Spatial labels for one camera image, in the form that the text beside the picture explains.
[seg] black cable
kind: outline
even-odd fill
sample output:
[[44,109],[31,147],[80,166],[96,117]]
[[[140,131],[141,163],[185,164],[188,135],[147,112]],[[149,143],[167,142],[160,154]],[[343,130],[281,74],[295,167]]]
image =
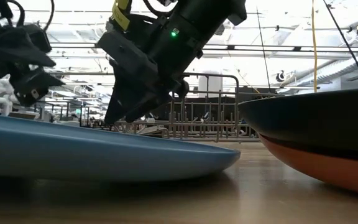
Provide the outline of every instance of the black cable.
[[154,15],[156,15],[157,17],[160,16],[165,16],[165,17],[170,17],[173,13],[173,10],[176,8],[176,6],[168,12],[160,12],[156,9],[153,8],[153,6],[149,3],[149,0],[143,0],[144,4],[146,5],[147,9]]
[[267,76],[267,84],[268,84],[268,92],[269,92],[269,93],[272,93],[272,90],[270,89],[269,70],[267,69],[267,61],[266,61],[266,53],[265,53],[265,44],[264,44],[264,38],[262,37],[262,28],[260,27],[260,19],[259,19],[258,7],[256,7],[256,14],[258,15],[259,35],[260,35],[260,41],[262,42],[262,50],[263,50],[263,52],[264,52],[265,68],[266,68],[266,76]]
[[[20,3],[18,3],[16,0],[7,0],[9,3],[14,4],[15,6],[17,6],[19,8],[20,11],[20,15],[19,15],[19,20],[17,20],[17,24],[16,27],[20,27],[24,25],[24,19],[25,19],[25,10],[23,8],[22,5],[20,5]],[[12,21],[10,19],[8,19],[8,23],[9,25],[12,25]]]
[[351,53],[352,58],[356,62],[356,65],[357,65],[357,68],[358,68],[358,61],[357,61],[356,56],[354,55],[354,53],[353,53],[353,51],[351,49],[351,46],[349,45],[349,43],[347,42],[345,36],[343,35],[343,32],[342,32],[341,28],[339,27],[338,23],[336,22],[336,19],[335,19],[333,13],[331,12],[331,10],[329,8],[329,5],[327,4],[326,0],[323,0],[323,1],[324,1],[324,4],[326,5],[326,7],[328,9],[329,14],[331,15],[331,17],[332,17],[332,19],[333,19],[333,21],[335,23],[336,28],[338,29],[339,33],[341,34],[341,37],[343,38],[343,41],[345,42],[347,48],[349,49],[349,52]]
[[52,23],[52,19],[53,19],[53,15],[55,14],[55,1],[54,0],[50,0],[50,16],[49,16],[49,20],[47,22],[47,25],[44,27],[44,31],[47,31],[50,24]]

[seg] ceiling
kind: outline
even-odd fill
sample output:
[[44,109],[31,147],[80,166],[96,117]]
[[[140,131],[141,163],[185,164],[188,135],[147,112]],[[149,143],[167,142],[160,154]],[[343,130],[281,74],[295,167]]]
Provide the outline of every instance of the ceiling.
[[[25,9],[25,21],[38,22],[44,26],[50,15],[49,0],[18,0]],[[55,71],[77,73],[67,75],[65,81],[69,83],[87,82],[97,97],[108,97],[114,85],[112,75],[84,75],[87,73],[111,73],[112,68],[106,60],[106,54],[101,49],[93,49],[105,31],[105,23],[111,16],[112,0],[55,0],[55,15],[48,29],[48,37],[54,47],[50,53],[56,61]],[[358,0],[327,0],[333,6],[332,12],[343,31],[358,21]],[[160,11],[166,11],[156,0],[150,0],[151,5]],[[18,8],[11,6],[15,18],[19,17]],[[254,45],[260,46],[312,46],[311,32],[311,1],[299,0],[247,0],[248,18],[237,27],[225,22],[223,35],[215,35],[208,45]],[[153,16],[142,0],[134,0],[132,11],[138,14]],[[338,30],[322,0],[316,0],[316,43],[318,46],[343,46]],[[346,34],[353,39],[353,34]],[[354,46],[358,46],[358,39],[353,39]],[[189,72],[215,71],[235,75],[240,85],[268,85],[277,82],[274,77],[280,71],[311,70],[314,66],[311,52],[263,52],[243,50],[228,52],[227,50],[205,50],[204,58],[195,60],[189,67]],[[318,64],[329,60],[350,58],[347,53],[319,53]],[[198,85],[197,77],[187,78],[191,86]],[[224,79],[224,91],[233,89],[234,80]],[[73,86],[66,86],[74,91]]]

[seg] table surface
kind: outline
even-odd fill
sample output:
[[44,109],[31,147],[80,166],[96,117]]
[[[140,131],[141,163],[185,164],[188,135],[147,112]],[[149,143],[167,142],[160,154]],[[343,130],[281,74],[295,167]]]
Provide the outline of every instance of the table surface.
[[358,223],[358,194],[301,174],[260,143],[224,173],[114,185],[0,178],[0,223]]

